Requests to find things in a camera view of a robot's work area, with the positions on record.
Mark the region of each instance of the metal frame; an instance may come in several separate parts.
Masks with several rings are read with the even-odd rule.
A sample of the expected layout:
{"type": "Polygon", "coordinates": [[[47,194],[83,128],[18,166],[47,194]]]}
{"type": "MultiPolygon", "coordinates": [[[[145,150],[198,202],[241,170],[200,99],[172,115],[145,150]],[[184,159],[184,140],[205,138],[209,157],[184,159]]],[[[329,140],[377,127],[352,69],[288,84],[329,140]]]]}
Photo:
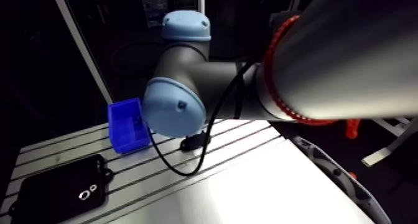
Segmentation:
{"type": "Polygon", "coordinates": [[[396,126],[392,126],[389,123],[385,122],[383,119],[375,119],[374,121],[378,123],[383,128],[390,131],[392,134],[397,136],[390,145],[384,147],[367,157],[363,158],[361,162],[367,166],[371,167],[374,164],[378,163],[379,161],[387,158],[389,155],[392,154],[395,149],[397,149],[405,140],[407,140],[412,134],[418,131],[418,118],[414,118],[411,122],[409,122],[406,118],[396,118],[399,121],[399,124],[396,126]]]}
{"type": "Polygon", "coordinates": [[[205,14],[206,0],[197,0],[197,10],[205,14]]]}
{"type": "Polygon", "coordinates": [[[106,87],[106,83],[102,79],[100,75],[100,71],[98,70],[95,61],[93,60],[93,57],[89,53],[89,49],[87,45],[85,44],[85,41],[83,40],[83,36],[77,27],[77,24],[71,14],[71,10],[69,6],[67,5],[67,2],[65,0],[55,0],[55,2],[58,5],[58,8],[60,9],[61,15],[65,20],[65,23],[67,24],[68,29],[70,30],[70,33],[80,50],[81,55],[84,58],[84,61],[86,62],[86,65],[95,79],[95,82],[103,95],[104,99],[106,100],[107,104],[112,104],[113,99],[109,92],[109,90],[106,87]]]}

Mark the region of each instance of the black cable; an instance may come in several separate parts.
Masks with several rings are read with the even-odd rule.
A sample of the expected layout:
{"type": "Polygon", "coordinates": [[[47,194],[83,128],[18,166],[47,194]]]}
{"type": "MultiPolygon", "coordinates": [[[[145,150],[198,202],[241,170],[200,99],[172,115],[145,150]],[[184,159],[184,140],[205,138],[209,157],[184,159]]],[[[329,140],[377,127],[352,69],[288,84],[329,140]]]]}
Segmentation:
{"type": "Polygon", "coordinates": [[[209,123],[208,123],[208,127],[207,127],[207,131],[205,134],[205,138],[203,140],[203,146],[202,146],[202,153],[200,154],[200,158],[199,158],[199,162],[196,166],[196,168],[188,173],[184,173],[181,172],[179,170],[177,170],[176,168],[174,168],[164,157],[164,155],[162,155],[160,149],[157,147],[156,142],[154,141],[154,138],[152,137],[151,134],[151,130],[148,128],[148,134],[151,138],[151,142],[152,145],[154,146],[154,148],[156,149],[158,156],[161,158],[161,160],[164,162],[164,164],[173,172],[175,172],[178,175],[184,176],[184,177],[190,177],[195,175],[201,168],[202,164],[203,164],[203,160],[205,159],[205,154],[206,154],[206,150],[208,148],[208,143],[209,143],[209,136],[210,136],[210,131],[212,130],[212,126],[213,123],[215,122],[216,116],[219,113],[219,110],[221,110],[221,107],[223,106],[223,103],[225,102],[226,98],[228,97],[228,95],[230,94],[230,92],[232,91],[233,87],[237,84],[237,82],[239,81],[239,79],[245,74],[245,72],[248,71],[248,69],[254,65],[254,63],[257,62],[257,60],[259,59],[259,56],[253,56],[251,57],[248,62],[242,67],[242,69],[235,75],[234,79],[232,79],[231,83],[228,85],[228,87],[225,89],[225,91],[223,92],[221,98],[219,99],[218,103],[215,106],[215,110],[212,113],[212,116],[210,117],[209,123]]]}

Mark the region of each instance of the metal pole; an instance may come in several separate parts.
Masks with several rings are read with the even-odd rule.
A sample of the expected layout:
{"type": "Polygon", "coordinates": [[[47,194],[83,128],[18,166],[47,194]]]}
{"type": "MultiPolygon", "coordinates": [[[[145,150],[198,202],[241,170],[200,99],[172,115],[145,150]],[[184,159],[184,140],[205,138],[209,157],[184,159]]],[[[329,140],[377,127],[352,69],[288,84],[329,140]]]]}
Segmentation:
{"type": "Polygon", "coordinates": [[[70,33],[73,36],[74,41],[77,44],[77,47],[80,50],[80,53],[83,56],[84,61],[86,62],[86,65],[88,69],[90,70],[91,75],[95,79],[95,82],[101,94],[103,95],[107,104],[112,104],[113,99],[106,87],[105,82],[101,78],[100,72],[97,69],[95,62],[93,61],[93,58],[91,57],[86,44],[84,43],[83,37],[80,31],[78,30],[78,27],[74,21],[74,18],[71,15],[71,12],[67,6],[67,3],[65,2],[65,0],[55,0],[55,2],[57,3],[58,8],[60,9],[61,15],[64,18],[65,23],[67,24],[67,27],[70,30],[70,33]]]}

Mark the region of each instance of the black device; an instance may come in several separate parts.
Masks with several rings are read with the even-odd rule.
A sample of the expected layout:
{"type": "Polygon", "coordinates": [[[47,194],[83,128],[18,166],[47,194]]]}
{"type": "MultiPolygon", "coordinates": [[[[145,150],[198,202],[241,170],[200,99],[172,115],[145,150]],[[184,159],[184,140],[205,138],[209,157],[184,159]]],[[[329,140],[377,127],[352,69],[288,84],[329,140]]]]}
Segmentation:
{"type": "Polygon", "coordinates": [[[9,210],[12,223],[57,223],[99,207],[112,178],[99,154],[30,176],[9,210]]]}

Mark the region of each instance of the blue plastic bin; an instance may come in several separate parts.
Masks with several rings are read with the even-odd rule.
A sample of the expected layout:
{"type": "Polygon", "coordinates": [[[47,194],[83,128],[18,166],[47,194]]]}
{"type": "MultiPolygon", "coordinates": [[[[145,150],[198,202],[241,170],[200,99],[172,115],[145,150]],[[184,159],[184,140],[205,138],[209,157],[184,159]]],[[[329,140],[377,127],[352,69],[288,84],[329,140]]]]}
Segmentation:
{"type": "Polygon", "coordinates": [[[150,143],[139,98],[108,105],[108,121],[110,142],[117,153],[140,149],[150,143]]]}

